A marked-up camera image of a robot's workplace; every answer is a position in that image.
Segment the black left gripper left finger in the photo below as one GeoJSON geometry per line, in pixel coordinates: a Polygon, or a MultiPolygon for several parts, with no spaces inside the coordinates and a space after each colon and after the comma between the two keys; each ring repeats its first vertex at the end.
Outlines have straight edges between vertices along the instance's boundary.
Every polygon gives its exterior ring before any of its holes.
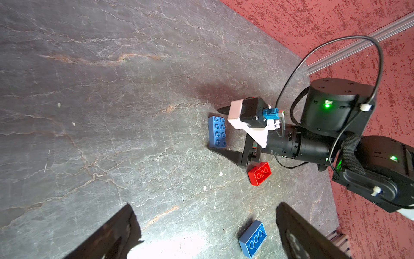
{"type": "Polygon", "coordinates": [[[125,259],[130,250],[142,243],[142,233],[130,204],[121,208],[67,259],[125,259]]]}

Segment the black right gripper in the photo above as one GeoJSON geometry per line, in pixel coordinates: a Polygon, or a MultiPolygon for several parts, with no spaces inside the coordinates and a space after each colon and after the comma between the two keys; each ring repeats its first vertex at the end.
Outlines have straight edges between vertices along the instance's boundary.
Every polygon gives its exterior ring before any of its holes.
{"type": "MultiPolygon", "coordinates": [[[[230,106],[221,107],[218,113],[228,115],[230,106]]],[[[304,163],[316,164],[319,167],[329,166],[329,153],[333,144],[333,138],[315,134],[303,127],[288,124],[282,137],[278,136],[276,130],[269,130],[267,134],[267,145],[265,148],[253,146],[254,140],[247,135],[244,151],[232,151],[222,148],[208,148],[219,154],[239,167],[247,167],[248,162],[243,160],[244,154],[248,161],[258,160],[261,153],[274,156],[303,161],[304,163]]]]}

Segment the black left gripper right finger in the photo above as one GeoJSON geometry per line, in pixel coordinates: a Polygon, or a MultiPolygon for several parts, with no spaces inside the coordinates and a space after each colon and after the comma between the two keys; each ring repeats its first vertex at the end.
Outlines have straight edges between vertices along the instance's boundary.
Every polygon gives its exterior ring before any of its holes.
{"type": "Polygon", "coordinates": [[[285,202],[277,206],[276,224],[284,252],[289,259],[348,258],[285,202]]]}

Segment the blue lego brick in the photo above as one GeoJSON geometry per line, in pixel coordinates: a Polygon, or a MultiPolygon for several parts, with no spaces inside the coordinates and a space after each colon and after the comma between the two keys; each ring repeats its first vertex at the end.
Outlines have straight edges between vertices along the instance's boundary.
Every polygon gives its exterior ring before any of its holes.
{"type": "Polygon", "coordinates": [[[226,126],[225,119],[218,116],[211,116],[208,119],[209,126],[209,147],[226,148],[226,126]]]}
{"type": "Polygon", "coordinates": [[[267,238],[267,233],[261,221],[255,220],[239,238],[243,254],[252,259],[267,238]]]}

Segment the red lego brick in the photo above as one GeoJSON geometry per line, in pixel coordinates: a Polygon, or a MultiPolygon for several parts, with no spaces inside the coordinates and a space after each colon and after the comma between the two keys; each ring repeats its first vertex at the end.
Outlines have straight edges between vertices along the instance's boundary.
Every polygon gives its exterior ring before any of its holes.
{"type": "Polygon", "coordinates": [[[248,172],[251,185],[253,186],[260,186],[271,174],[268,162],[262,162],[248,172]]]}

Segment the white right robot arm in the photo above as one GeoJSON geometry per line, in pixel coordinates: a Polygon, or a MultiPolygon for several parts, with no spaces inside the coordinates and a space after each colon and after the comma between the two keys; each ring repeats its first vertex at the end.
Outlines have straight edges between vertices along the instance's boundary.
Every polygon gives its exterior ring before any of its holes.
{"type": "Polygon", "coordinates": [[[333,181],[389,213],[414,217],[414,149],[384,136],[364,136],[375,110],[370,85],[337,78],[313,81],[294,100],[304,100],[299,120],[260,97],[233,101],[208,119],[209,149],[240,167],[259,186],[270,174],[260,155],[270,154],[333,169],[333,181]]]}

